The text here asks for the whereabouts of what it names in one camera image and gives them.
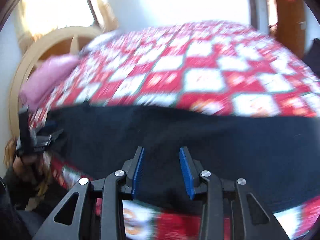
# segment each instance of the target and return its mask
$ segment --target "red and white blanket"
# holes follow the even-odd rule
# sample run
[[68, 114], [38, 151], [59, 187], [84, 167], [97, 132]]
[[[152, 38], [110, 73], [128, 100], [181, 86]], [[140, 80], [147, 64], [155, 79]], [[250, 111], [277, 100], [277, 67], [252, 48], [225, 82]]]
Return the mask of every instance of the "red and white blanket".
[[[85, 100], [102, 106], [176, 107], [209, 115], [315, 117], [320, 116], [319, 95], [318, 78], [311, 69], [270, 36], [236, 23], [206, 21], [130, 32], [102, 45], [83, 57], [54, 89], [30, 125], [43, 124], [51, 109]], [[54, 177], [64, 187], [80, 178], [81, 173], [68, 164], [50, 161]], [[130, 219], [139, 213], [137, 208], [128, 210]], [[295, 238], [306, 233], [319, 214], [316, 198], [293, 213], [287, 211], [291, 223], [283, 226]], [[149, 233], [139, 234], [133, 228], [136, 234], [129, 234], [128, 225], [128, 237], [169, 239], [177, 238], [175, 232], [181, 239], [193, 237], [182, 223], [168, 222], [184, 221], [178, 217], [149, 216], [145, 223]], [[280, 214], [277, 218], [288, 221]], [[169, 225], [174, 228], [168, 235], [162, 230]]]

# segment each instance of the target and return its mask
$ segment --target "wooden headboard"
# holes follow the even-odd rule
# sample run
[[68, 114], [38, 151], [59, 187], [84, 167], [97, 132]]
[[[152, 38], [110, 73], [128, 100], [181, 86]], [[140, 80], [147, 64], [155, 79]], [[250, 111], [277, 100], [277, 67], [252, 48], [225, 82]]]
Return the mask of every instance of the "wooden headboard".
[[102, 34], [97, 27], [66, 27], [43, 36], [33, 43], [24, 54], [13, 77], [9, 94], [9, 123], [14, 137], [19, 136], [18, 111], [21, 107], [19, 92], [30, 74], [51, 55], [77, 54], [83, 46]]

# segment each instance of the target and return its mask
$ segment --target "door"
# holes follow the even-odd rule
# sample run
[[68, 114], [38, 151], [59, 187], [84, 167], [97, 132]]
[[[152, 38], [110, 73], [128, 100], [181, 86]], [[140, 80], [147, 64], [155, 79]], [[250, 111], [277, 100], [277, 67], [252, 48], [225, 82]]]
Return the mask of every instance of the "door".
[[278, 29], [276, 39], [298, 57], [305, 49], [305, 13], [303, 0], [276, 0]]

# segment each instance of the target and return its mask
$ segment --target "yellow curtain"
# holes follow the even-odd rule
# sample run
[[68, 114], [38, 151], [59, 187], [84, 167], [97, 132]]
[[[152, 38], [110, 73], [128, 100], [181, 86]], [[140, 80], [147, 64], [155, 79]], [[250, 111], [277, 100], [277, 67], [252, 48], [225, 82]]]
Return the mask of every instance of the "yellow curtain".
[[[118, 28], [107, 0], [91, 0], [100, 28], [104, 32]], [[22, 53], [47, 33], [66, 26], [90, 26], [94, 23], [87, 0], [21, 0], [13, 11], [14, 25]]]

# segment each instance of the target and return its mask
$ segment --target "bed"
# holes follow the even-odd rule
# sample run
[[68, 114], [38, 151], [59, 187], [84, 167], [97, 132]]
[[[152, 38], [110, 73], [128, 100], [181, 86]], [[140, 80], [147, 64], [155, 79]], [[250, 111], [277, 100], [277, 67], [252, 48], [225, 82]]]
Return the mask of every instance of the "bed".
[[[92, 27], [68, 27], [30, 47], [10, 92], [14, 136], [19, 134], [18, 93], [37, 62], [52, 54], [77, 53], [99, 34]], [[49, 110], [86, 100], [101, 106], [157, 105], [208, 115], [315, 117], [320, 115], [319, 94], [318, 77], [270, 36], [237, 23], [186, 23], [126, 33], [84, 54], [31, 115], [30, 128], [43, 125]], [[83, 176], [47, 153], [44, 162], [65, 188]], [[320, 196], [275, 216], [294, 239], [306, 234], [319, 214]], [[126, 201], [124, 216], [131, 239], [196, 237], [200, 221]], [[230, 238], [229, 225], [226, 220], [225, 239]]]

